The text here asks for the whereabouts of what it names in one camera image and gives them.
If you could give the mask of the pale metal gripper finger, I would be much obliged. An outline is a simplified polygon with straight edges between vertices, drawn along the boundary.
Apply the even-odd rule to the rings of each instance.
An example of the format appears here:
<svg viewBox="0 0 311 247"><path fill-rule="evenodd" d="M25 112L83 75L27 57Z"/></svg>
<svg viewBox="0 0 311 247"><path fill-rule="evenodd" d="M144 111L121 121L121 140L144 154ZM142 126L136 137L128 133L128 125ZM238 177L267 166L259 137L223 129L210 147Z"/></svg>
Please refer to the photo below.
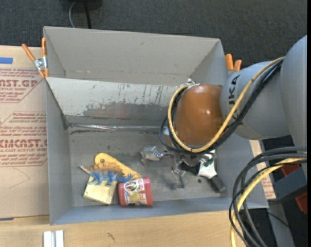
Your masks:
<svg viewBox="0 0 311 247"><path fill-rule="evenodd" d="M156 146L149 146L144 147L140 154L142 156L142 162L143 164L147 164L148 161L161 161L162 160L162 154L157 150Z"/></svg>
<svg viewBox="0 0 311 247"><path fill-rule="evenodd" d="M171 185L171 187L173 189L185 188L185 184L183 180L185 171L181 170L178 167L171 167L171 173L173 177L175 178L175 182Z"/></svg>

